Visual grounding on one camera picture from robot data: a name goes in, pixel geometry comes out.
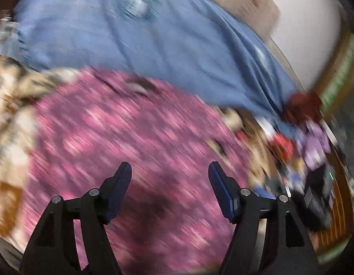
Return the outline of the purple pink floral garment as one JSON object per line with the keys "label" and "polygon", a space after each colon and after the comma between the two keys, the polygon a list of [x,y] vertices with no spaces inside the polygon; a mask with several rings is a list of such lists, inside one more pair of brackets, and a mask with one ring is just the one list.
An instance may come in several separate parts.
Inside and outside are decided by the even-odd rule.
{"label": "purple pink floral garment", "polygon": [[247,146],[198,97],[119,71],[81,71],[35,104],[36,140],[23,198],[30,236],[50,198],[80,197],[126,161],[132,180],[107,235],[124,274],[182,274],[218,267],[234,227],[219,208],[208,167],[247,185]]}

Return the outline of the dark red plastic bag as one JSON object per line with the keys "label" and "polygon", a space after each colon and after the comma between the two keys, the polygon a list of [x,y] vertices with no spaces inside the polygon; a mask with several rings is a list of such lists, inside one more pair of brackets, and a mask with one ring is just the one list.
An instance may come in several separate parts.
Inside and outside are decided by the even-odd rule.
{"label": "dark red plastic bag", "polygon": [[285,104],[281,117],[293,125],[306,122],[319,123],[322,120],[322,101],[316,92],[294,93]]}

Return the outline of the red crumpled packet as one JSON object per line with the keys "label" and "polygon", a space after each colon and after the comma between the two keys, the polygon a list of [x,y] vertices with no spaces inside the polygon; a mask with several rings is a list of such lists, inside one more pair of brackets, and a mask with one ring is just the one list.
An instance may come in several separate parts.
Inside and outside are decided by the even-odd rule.
{"label": "red crumpled packet", "polygon": [[274,154],[283,162],[290,161],[294,154],[294,145],[291,140],[280,133],[276,133],[269,142]]}

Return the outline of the blue plaid quilt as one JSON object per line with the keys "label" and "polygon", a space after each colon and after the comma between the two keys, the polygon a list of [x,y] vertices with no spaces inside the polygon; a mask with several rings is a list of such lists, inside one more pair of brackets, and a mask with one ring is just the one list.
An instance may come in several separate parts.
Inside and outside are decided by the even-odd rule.
{"label": "blue plaid quilt", "polygon": [[295,136],[279,115],[296,85],[254,31],[209,0],[20,0],[15,20],[31,68],[93,66],[163,80]]}

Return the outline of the lilac patterned cloth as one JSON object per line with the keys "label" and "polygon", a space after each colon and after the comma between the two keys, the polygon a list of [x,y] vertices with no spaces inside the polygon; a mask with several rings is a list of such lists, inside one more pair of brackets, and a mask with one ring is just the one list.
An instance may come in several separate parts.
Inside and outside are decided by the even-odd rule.
{"label": "lilac patterned cloth", "polygon": [[316,170],[327,162],[330,153],[330,144],[327,134],[322,127],[307,121],[297,132],[296,148],[299,156],[304,160],[306,168]]}

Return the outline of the beige leaf-print fleece blanket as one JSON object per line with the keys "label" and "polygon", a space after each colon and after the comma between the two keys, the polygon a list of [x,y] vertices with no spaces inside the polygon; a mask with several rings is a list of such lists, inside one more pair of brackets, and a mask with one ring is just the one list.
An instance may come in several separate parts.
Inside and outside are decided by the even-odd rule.
{"label": "beige leaf-print fleece blanket", "polygon": [[0,56],[0,236],[16,227],[36,138],[34,103],[58,86],[77,79],[74,68],[39,73]]}

